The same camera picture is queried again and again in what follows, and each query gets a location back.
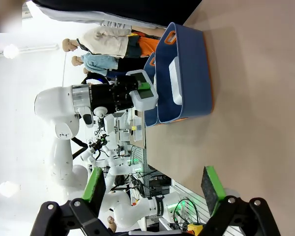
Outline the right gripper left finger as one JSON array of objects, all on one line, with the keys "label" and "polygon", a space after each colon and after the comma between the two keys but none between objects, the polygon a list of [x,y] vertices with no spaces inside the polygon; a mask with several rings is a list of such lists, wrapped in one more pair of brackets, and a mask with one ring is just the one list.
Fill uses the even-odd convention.
[{"label": "right gripper left finger", "polygon": [[80,229],[85,236],[107,236],[108,229],[98,219],[106,191],[104,174],[96,167],[80,198],[59,205],[44,202],[33,224],[32,236],[66,236],[71,230]]}]

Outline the person's left hand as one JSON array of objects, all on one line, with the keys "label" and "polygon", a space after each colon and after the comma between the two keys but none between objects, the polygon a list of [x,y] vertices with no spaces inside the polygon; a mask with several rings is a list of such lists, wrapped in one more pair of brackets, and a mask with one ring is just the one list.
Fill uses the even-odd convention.
[{"label": "person's left hand", "polygon": [[132,26],[132,29],[135,31],[140,31],[142,33],[152,35],[152,36],[157,36],[157,37],[162,37],[166,29],[164,28],[143,28],[143,27],[138,27],[138,26]]}]

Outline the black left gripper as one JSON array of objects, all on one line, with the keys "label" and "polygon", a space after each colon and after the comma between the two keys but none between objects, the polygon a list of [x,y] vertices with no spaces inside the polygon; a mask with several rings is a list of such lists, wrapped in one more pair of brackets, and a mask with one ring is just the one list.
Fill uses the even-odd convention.
[{"label": "black left gripper", "polygon": [[118,76],[113,84],[91,85],[91,110],[105,107],[108,114],[134,107],[130,92],[135,90],[148,90],[148,82],[140,82],[134,76]]}]

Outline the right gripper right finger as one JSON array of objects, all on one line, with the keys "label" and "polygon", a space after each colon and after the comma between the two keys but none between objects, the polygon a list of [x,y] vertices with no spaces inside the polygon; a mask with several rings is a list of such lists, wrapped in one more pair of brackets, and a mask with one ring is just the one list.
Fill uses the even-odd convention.
[{"label": "right gripper right finger", "polygon": [[227,195],[213,166],[204,167],[202,191],[210,213],[203,236],[222,236],[228,227],[238,227],[244,236],[280,235],[267,201]]}]

